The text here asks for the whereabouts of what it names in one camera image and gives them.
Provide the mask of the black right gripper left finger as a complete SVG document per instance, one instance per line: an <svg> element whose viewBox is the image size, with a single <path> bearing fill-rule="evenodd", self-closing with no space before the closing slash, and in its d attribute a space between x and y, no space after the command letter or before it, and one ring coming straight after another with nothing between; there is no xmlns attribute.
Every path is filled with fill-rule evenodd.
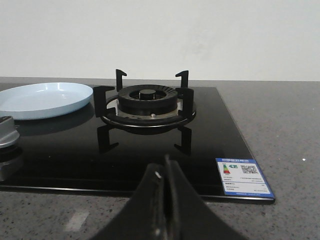
<svg viewBox="0 0 320 240"><path fill-rule="evenodd" d="M100 230L95 240L165 240L164 167L147 166L136 191L124 208Z"/></svg>

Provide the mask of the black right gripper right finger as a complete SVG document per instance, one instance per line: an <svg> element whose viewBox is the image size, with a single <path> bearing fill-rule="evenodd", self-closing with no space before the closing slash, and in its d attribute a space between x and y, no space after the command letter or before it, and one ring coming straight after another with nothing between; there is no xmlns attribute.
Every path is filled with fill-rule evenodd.
<svg viewBox="0 0 320 240"><path fill-rule="evenodd" d="M244 240L214 214L196 193L177 161L165 158L169 240Z"/></svg>

